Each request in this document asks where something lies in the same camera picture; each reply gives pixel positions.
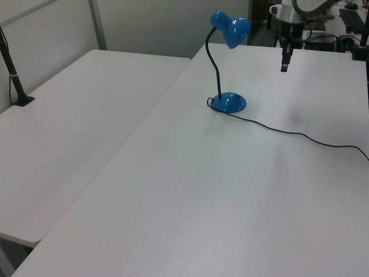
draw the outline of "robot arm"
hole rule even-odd
[[[283,0],[270,7],[270,12],[281,20],[280,36],[283,47],[282,72],[287,72],[294,48],[301,48],[304,25],[308,17],[317,16],[339,0]]]

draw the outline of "black cable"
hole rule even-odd
[[[10,105],[13,105],[13,101],[12,101],[12,78],[9,75],[9,100],[10,100]]]
[[[5,41],[7,51],[9,52],[9,45],[7,43],[7,40],[6,40],[6,36],[4,34],[4,31],[2,30],[1,27],[0,27],[0,33],[1,33],[1,36],[3,37],[3,39]],[[10,75],[9,75],[9,100],[10,100],[10,104],[13,105],[13,101],[12,101],[12,78],[11,78]]]
[[[367,160],[369,161],[369,158],[368,156],[364,153],[364,151],[362,151],[359,147],[357,146],[354,146],[354,145],[331,145],[331,144],[326,144],[326,143],[321,143],[320,141],[317,141],[317,140],[314,140],[313,138],[309,137],[308,135],[304,134],[304,133],[298,133],[298,132],[287,132],[287,131],[283,131],[283,130],[278,130],[278,129],[275,129],[275,128],[271,128],[271,127],[268,127],[260,122],[257,122],[255,120],[252,120],[252,119],[246,119],[246,118],[242,118],[242,117],[238,117],[237,115],[233,115],[233,114],[228,114],[228,113],[225,113],[223,111],[220,111],[214,107],[212,107],[210,104],[209,104],[209,99],[211,99],[213,101],[213,98],[209,97],[208,100],[206,101],[206,104],[214,111],[217,111],[218,113],[222,113],[222,114],[226,114],[226,115],[229,115],[230,117],[234,117],[234,118],[237,118],[237,119],[241,119],[241,120],[244,120],[244,121],[247,121],[247,122],[251,122],[251,123],[255,123],[255,124],[258,124],[260,126],[263,126],[264,128],[267,128],[271,131],[275,131],[275,132],[280,132],[280,133],[284,133],[284,134],[295,134],[295,135],[300,135],[300,136],[304,136],[305,138],[317,143],[317,144],[320,144],[320,145],[323,145],[323,146],[327,146],[327,147],[332,147],[332,148],[355,148],[357,150],[359,150],[364,156],[365,158],[367,158]]]
[[[309,28],[309,37],[306,39],[306,40],[303,40],[302,41],[302,44],[305,44],[306,41],[308,41],[309,39],[311,39],[311,36],[312,36],[312,27],[310,25],[310,22],[305,18],[305,23],[307,25],[307,27]]]
[[[8,45],[8,43],[7,43],[6,36],[5,36],[4,31],[2,30],[1,26],[0,26],[0,33],[1,33],[1,36],[4,38],[4,41],[5,41],[5,44],[6,44],[7,51],[9,52],[9,45]]]

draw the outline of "white table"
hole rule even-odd
[[[189,59],[91,51],[0,115],[0,237],[35,246]]]
[[[239,116],[369,152],[365,63],[210,50]],[[202,48],[14,276],[368,276],[369,162],[215,113],[215,94]]]

